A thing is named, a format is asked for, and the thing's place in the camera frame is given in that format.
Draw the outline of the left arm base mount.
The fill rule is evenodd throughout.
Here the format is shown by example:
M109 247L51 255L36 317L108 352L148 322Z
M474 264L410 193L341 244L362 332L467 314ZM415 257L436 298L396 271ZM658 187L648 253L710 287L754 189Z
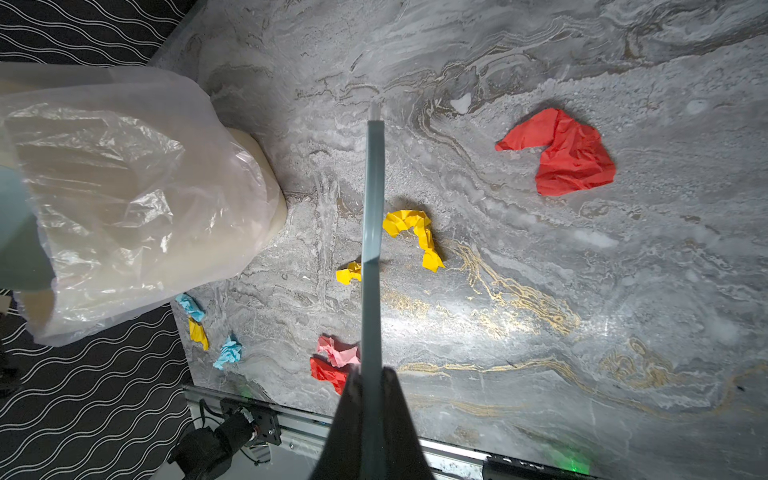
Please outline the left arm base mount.
M223 398L217 409L201 397L194 402L198 415L170 450L167 463L185 479L218 479L242 454L254 465L265 461L253 452L282 443L277 413L254 401Z

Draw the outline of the teal dustpan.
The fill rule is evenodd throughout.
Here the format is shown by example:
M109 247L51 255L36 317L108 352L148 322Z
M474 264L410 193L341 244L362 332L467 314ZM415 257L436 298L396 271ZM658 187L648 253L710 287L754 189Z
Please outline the teal dustpan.
M38 236L21 175L1 167L1 287L13 291L50 288L54 271Z

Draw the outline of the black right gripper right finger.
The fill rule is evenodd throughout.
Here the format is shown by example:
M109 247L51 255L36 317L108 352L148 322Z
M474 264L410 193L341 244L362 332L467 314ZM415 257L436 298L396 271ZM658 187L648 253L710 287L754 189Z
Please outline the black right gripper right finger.
M396 372L381 377L386 479L433 480Z

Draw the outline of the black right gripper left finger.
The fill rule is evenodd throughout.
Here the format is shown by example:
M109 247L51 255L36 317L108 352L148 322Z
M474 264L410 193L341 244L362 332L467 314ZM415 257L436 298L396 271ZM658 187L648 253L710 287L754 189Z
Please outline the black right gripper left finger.
M353 371L337 406L324 448L310 476L312 480L355 480L361 469L363 387Z

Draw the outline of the teal hand brush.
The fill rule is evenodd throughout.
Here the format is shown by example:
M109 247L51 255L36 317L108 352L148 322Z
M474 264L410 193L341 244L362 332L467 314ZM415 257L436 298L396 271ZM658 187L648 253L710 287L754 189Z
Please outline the teal hand brush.
M367 150L362 227L362 338L361 377L362 479L383 479L383 407L381 374L382 335L380 305L380 255L385 190L385 123L381 105L374 101L367 122Z

